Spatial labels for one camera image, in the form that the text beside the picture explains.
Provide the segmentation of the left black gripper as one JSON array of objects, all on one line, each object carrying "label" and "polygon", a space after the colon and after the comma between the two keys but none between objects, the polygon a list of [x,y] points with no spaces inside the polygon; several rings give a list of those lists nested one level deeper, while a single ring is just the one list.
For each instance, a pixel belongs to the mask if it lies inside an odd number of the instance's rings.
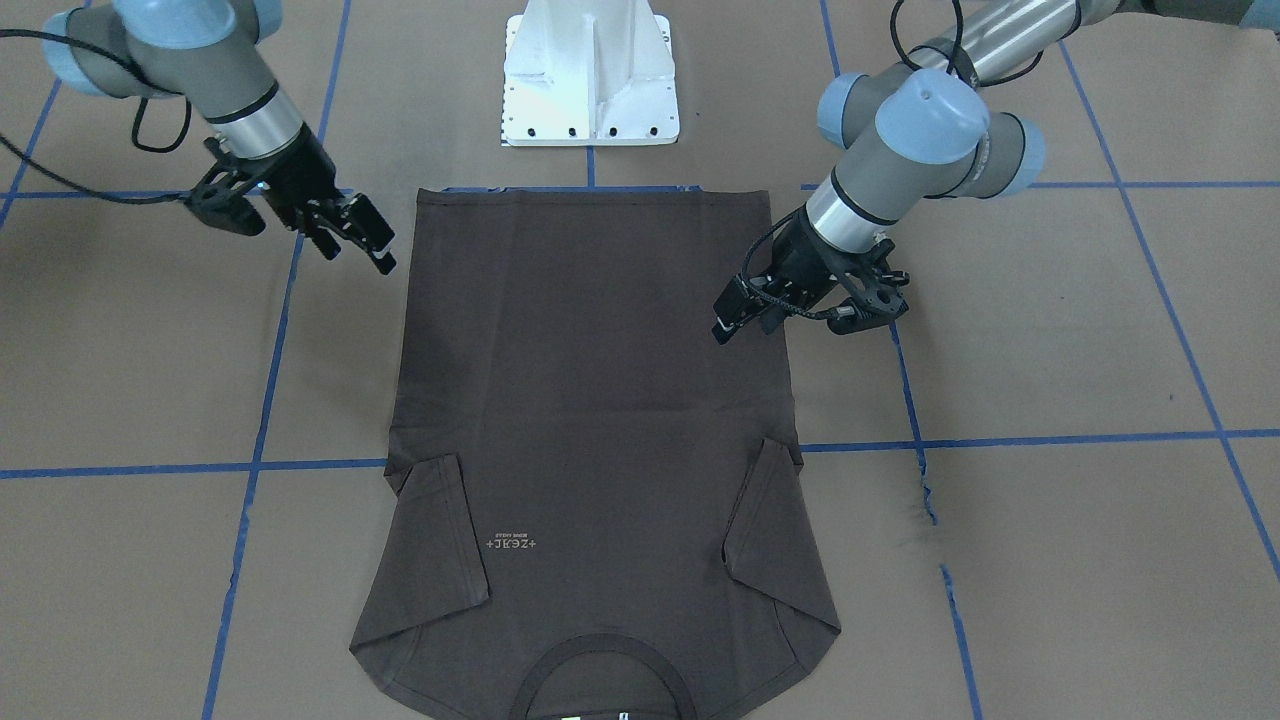
[{"label": "left black gripper", "polygon": [[[764,334],[772,334],[791,316],[854,322],[855,274],[854,254],[822,240],[805,210],[791,211],[771,234],[771,264],[765,274],[750,279],[735,275],[713,304],[712,334],[718,345],[726,345],[753,323]],[[814,306],[838,286],[845,290],[846,299],[829,309],[815,310]],[[769,299],[764,300],[760,291]]]}]

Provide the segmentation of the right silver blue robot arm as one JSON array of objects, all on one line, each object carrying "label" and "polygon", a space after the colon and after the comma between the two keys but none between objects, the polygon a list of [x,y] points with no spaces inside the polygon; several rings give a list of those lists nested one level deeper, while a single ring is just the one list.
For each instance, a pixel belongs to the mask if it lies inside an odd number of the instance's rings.
[{"label": "right silver blue robot arm", "polygon": [[393,229],[369,197],[337,187],[332,159],[259,51],[282,22],[279,1],[110,1],[51,17],[44,53],[82,94],[180,97],[209,123],[214,164],[180,199],[205,225],[262,233],[257,188],[324,258],[347,241],[388,274]]}]

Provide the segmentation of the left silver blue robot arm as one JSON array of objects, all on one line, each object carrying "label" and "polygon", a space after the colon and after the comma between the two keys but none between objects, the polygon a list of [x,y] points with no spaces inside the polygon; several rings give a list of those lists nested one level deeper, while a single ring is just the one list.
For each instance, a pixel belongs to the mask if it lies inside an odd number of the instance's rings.
[{"label": "left silver blue robot arm", "polygon": [[1117,13],[1277,28],[1275,1],[992,1],[896,64],[846,73],[823,92],[817,124],[842,156],[814,193],[764,234],[769,264],[746,255],[714,304],[728,343],[800,316],[835,334],[888,325],[908,310],[909,277],[890,265],[892,228],[927,199],[996,199],[1034,183],[1046,142],[1030,120],[991,111],[983,88],[1018,79],[1074,32]]}]

